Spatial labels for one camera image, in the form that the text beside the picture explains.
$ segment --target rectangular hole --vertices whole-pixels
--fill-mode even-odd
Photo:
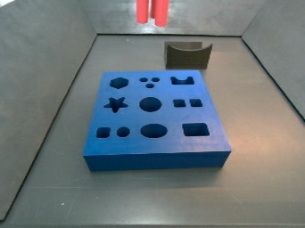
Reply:
[[[184,100],[182,100],[182,99],[175,99],[175,100],[172,100],[172,102],[174,102],[174,107],[176,107],[176,108],[183,108],[183,107],[186,107],[186,102],[184,102]]]
[[[109,127],[99,127],[96,131],[96,138],[103,139],[109,136]]]
[[[191,107],[202,107],[202,100],[200,99],[190,99]]]
[[[208,136],[210,131],[204,123],[182,124],[184,136]]]

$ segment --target shape sorter board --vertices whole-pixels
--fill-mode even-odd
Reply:
[[[230,152],[198,70],[103,73],[83,153],[92,171],[222,167]]]

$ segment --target red object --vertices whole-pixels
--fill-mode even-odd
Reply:
[[[168,15],[168,0],[155,0],[155,25],[167,25],[167,15]]]
[[[147,3],[148,0],[136,0],[136,22],[147,23]]]
[[[148,0],[136,0],[136,22],[147,23]],[[168,17],[168,0],[151,0],[150,17],[155,19],[155,25],[164,27]]]
[[[150,17],[154,19],[155,19],[155,13],[156,13],[156,0],[151,0]]]

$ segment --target star-shaped hole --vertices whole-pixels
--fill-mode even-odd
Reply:
[[[115,98],[109,98],[109,103],[105,104],[103,107],[104,108],[111,108],[112,112],[116,113],[119,111],[120,108],[126,108],[128,107],[127,104],[124,104],[124,97],[115,99]]]

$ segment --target gray metal wall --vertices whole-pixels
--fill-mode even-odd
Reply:
[[[75,0],[17,0],[0,8],[0,220],[95,36]]]
[[[266,0],[170,0],[168,25],[136,23],[135,0],[80,0],[99,34],[241,36]]]
[[[305,118],[305,1],[267,1],[243,40]]]

